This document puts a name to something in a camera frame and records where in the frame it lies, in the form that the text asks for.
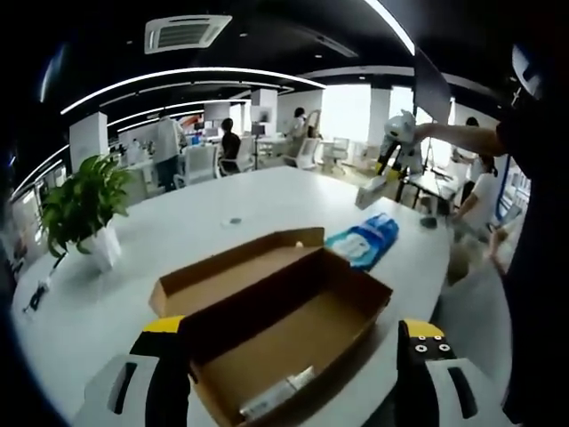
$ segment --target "green plant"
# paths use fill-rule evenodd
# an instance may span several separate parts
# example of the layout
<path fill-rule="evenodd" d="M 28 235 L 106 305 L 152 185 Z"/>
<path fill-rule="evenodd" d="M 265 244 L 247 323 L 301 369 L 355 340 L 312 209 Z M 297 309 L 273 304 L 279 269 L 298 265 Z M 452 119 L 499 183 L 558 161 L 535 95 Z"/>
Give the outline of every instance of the green plant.
<path fill-rule="evenodd" d="M 52 255 L 61 258 L 68 250 L 68 243 L 76 244 L 80 253 L 88 254 L 81 242 L 105 227 L 115 214 L 128 216 L 123 205 L 126 196 L 123 186 L 129 180 L 130 174 L 117 169 L 110 156 L 93 156 L 61 187 L 52 189 L 42 213 Z M 56 244 L 63 253 L 55 248 Z"/>

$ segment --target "small item in box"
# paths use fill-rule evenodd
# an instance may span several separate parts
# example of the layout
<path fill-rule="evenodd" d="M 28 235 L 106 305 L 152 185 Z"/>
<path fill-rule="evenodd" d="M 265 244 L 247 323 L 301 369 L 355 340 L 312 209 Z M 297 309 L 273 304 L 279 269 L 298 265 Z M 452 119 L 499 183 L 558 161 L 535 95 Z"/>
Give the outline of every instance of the small item in box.
<path fill-rule="evenodd" d="M 314 367 L 309 367 L 298 375 L 291 375 L 260 396 L 245 403 L 239 412 L 246 421 L 261 418 L 291 398 L 296 391 L 304 387 L 315 376 Z"/>

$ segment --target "desk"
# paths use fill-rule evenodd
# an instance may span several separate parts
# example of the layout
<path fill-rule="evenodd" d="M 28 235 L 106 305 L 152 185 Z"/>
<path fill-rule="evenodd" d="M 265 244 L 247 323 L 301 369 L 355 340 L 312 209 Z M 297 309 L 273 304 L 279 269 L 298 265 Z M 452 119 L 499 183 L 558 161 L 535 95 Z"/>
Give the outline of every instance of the desk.
<path fill-rule="evenodd" d="M 425 172 L 423 175 L 406 176 L 401 181 L 400 188 L 405 184 L 413 185 L 417 188 L 417 194 L 413 201 L 413 208 L 417 204 L 420 190 L 423 190 L 431 196 L 435 196 L 446 203 L 452 203 L 456 193 L 461 187 L 458 179 L 452 179 L 449 181 L 445 177 L 433 172 Z"/>
<path fill-rule="evenodd" d="M 160 276 L 275 230 L 324 226 L 331 236 L 385 212 L 398 222 L 399 238 L 371 274 L 394 290 L 391 302 L 351 363 L 332 379 L 331 395 L 312 416 L 292 423 L 361 426 L 396 383 L 397 321 L 428 320 L 435 309 L 449 262 L 449 234 L 444 227 L 423 229 L 420 213 L 386 198 L 360 211 L 356 194 L 357 187 L 345 182 L 278 167 L 145 200 L 129 209 L 129 217 L 114 220 L 123 254 L 112 271 L 98 275 L 72 251 L 53 275 L 39 311 L 24 315 L 21 309 L 37 280 L 53 266 L 54 259 L 44 256 L 21 278 L 12 306 L 17 335 L 39 384 L 70 420 L 92 376 L 116 354 L 127 353 L 156 318 L 148 298 Z M 235 217 L 241 224 L 229 225 Z M 192 393 L 188 426 L 215 425 Z"/>

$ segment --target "black shirt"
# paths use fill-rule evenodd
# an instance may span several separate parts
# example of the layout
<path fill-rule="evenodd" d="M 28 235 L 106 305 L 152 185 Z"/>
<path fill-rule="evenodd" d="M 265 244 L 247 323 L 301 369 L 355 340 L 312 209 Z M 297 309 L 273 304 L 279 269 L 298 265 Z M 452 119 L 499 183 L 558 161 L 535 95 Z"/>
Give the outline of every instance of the black shirt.
<path fill-rule="evenodd" d="M 556 344 L 562 340 L 557 331 L 563 325 L 557 321 L 566 301 L 562 293 L 568 263 L 562 260 L 569 219 L 564 206 L 567 180 L 561 174 L 567 159 L 565 121 L 564 110 L 555 102 L 542 102 L 515 112 L 496 129 L 532 181 L 524 227 L 504 278 L 513 337 L 509 414 L 527 425 L 546 425 L 551 400 L 562 393 L 557 370 L 564 369 L 564 362 L 557 361 Z"/>
<path fill-rule="evenodd" d="M 221 146 L 223 147 L 223 158 L 226 160 L 235 160 L 239 152 L 239 147 L 241 147 L 241 140 L 234 133 L 227 132 L 223 135 Z"/>

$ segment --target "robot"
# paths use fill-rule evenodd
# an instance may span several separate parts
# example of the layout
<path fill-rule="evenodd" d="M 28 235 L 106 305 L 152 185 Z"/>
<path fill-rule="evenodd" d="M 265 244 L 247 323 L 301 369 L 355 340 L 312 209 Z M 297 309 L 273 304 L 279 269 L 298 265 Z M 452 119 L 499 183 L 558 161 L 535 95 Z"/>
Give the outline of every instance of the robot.
<path fill-rule="evenodd" d="M 421 145 L 414 143 L 415 117 L 409 111 L 401 110 L 400 116 L 390 118 L 385 124 L 385 136 L 380 146 L 380 158 L 375 170 L 382 175 L 397 146 L 400 148 L 393 167 L 388 172 L 387 181 L 400 178 L 408 169 L 409 173 L 422 173 Z"/>

